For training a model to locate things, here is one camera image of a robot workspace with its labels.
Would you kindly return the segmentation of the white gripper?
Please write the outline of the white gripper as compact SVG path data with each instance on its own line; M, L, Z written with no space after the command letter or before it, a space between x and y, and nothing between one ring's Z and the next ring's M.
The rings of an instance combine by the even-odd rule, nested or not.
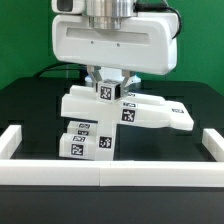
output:
M53 52L60 61L88 65L94 91L100 67L122 69L121 93L135 72L164 75L176 67L178 15L136 0L51 0Z

